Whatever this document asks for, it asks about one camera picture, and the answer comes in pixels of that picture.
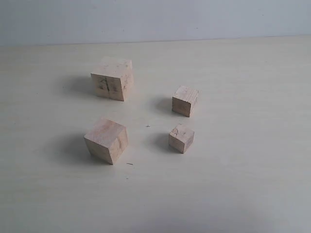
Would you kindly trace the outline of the largest wooden cube marked 4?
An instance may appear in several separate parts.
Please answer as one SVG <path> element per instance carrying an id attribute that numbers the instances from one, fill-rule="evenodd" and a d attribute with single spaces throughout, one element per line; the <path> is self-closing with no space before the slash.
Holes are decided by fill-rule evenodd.
<path id="1" fill-rule="evenodd" d="M 104 57 L 91 72 L 95 93 L 99 97 L 125 101 L 134 84 L 132 61 Z"/>

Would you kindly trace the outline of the smallest wooden cube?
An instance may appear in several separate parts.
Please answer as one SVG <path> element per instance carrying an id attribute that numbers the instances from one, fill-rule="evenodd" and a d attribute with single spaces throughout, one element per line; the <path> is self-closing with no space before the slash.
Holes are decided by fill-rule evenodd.
<path id="1" fill-rule="evenodd" d="M 178 124 L 169 133 L 169 145 L 185 153 L 194 140 L 194 131 L 183 124 Z"/>

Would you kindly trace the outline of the second largest wooden cube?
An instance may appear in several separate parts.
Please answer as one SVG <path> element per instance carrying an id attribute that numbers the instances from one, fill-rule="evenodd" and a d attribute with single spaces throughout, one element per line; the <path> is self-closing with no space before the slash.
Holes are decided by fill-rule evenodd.
<path id="1" fill-rule="evenodd" d="M 126 127 L 104 117 L 88 131 L 84 140 L 91 155 L 113 165 L 128 145 Z"/>

